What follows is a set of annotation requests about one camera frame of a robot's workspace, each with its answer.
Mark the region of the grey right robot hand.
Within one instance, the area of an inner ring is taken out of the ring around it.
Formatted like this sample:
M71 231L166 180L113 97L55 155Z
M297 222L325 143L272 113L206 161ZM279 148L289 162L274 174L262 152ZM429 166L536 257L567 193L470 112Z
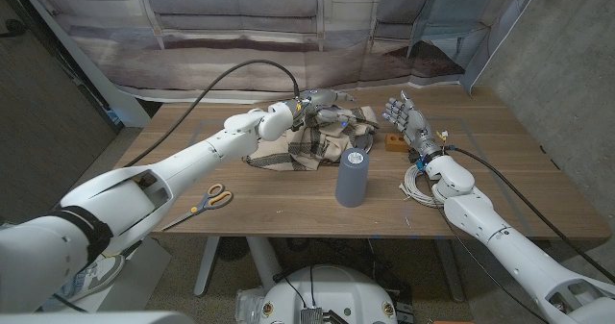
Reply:
M382 115L403 134L406 143L421 157L442 153L430 123L403 90L400 99L389 99Z

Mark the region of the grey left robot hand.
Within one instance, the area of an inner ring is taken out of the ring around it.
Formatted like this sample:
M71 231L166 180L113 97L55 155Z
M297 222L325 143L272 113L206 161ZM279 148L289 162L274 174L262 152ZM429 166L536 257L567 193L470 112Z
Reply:
M300 92L286 105L293 116L290 130L297 132L307 120L315 118L318 122L343 122L355 124L357 119L339 112L334 104L337 101L354 102L356 98L349 93L330 88L313 88Z

